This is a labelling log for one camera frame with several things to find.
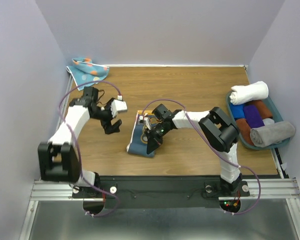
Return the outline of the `yellow and blue cartoon towel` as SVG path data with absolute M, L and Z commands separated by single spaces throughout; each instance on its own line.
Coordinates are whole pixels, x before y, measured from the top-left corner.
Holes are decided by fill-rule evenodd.
M 159 123 L 158 118 L 150 110 L 146 110 L 144 112 L 144 115 L 145 114 L 151 116 L 151 125 L 156 125 Z M 132 155 L 153 158 L 155 156 L 154 151 L 150 154 L 147 154 L 148 140 L 146 134 L 144 133 L 147 127 L 143 123 L 138 123 L 139 115 L 142 115 L 142 110 L 137 111 L 135 121 L 134 121 L 134 126 L 131 133 L 130 142 L 126 147 L 126 152 Z

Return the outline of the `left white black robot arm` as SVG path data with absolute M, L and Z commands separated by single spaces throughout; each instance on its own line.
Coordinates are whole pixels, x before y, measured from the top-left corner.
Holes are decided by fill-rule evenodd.
M 90 197 L 101 193 L 101 181 L 98 173 L 83 169 L 78 137 L 90 119 L 100 121 L 107 135 L 120 132 L 122 121 L 112 123 L 112 120 L 128 110 L 121 94 L 112 97 L 105 106 L 99 106 L 99 93 L 100 90 L 93 86 L 84 87 L 81 97 L 70 101 L 67 114 L 60 116 L 61 124 L 54 135 L 37 148 L 43 181 L 84 187 Z

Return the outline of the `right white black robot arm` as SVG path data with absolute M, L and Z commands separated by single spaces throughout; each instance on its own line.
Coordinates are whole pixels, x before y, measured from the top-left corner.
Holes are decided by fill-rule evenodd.
M 159 120 L 155 126 L 147 121 L 144 134 L 147 137 L 146 153 L 150 154 L 163 144 L 163 137 L 171 130 L 194 129 L 220 160 L 220 191 L 232 195 L 239 188 L 242 174 L 237 158 L 239 129 L 219 108 L 210 111 L 189 112 L 181 109 L 170 111 L 158 105 L 152 114 Z

